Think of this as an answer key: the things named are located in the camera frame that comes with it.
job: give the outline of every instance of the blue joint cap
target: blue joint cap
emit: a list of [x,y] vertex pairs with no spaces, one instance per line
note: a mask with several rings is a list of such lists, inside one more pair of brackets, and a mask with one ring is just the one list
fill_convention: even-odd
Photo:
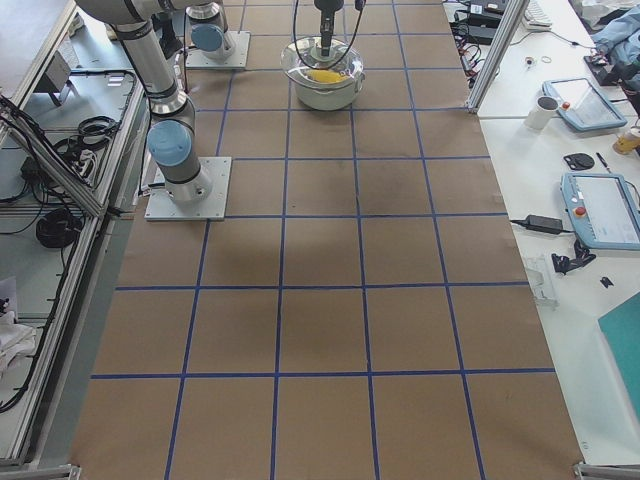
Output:
[[189,129],[175,120],[156,123],[147,134],[147,146],[153,159],[163,167],[175,167],[191,152]]
[[191,41],[200,50],[215,52],[222,46],[224,32],[218,25],[204,23],[194,25],[191,30]]

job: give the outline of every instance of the white cup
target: white cup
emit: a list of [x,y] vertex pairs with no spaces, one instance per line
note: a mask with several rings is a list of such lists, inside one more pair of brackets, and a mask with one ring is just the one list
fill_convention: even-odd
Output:
[[558,101],[553,97],[538,97],[535,106],[524,119],[524,124],[533,130],[542,130],[558,109]]

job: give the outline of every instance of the glass lid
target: glass lid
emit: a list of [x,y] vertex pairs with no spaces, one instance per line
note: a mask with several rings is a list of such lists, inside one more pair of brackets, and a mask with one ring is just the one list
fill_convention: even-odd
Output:
[[[328,57],[320,55],[320,37],[307,37],[296,43],[297,51],[295,43],[282,51],[280,63],[284,73],[300,85],[315,90],[337,90],[351,85],[362,74],[360,54],[353,48],[347,51],[349,46],[335,38]],[[333,65],[343,55],[342,60]]]

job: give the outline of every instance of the blue cloth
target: blue cloth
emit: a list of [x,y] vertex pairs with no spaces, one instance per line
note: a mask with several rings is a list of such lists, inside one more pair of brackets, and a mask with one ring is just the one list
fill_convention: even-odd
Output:
[[[591,39],[596,44],[596,50],[609,55],[613,64],[635,61],[640,55],[640,5],[612,20]],[[640,74],[626,80],[626,83],[640,91]]]

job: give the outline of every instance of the power adapter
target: power adapter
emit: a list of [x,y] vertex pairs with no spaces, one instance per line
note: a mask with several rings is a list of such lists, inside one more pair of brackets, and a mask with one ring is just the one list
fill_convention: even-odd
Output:
[[562,228],[562,220],[559,218],[542,217],[539,215],[527,215],[524,220],[511,220],[511,223],[520,225],[527,230],[535,232],[550,233],[559,235],[560,233],[573,233]]

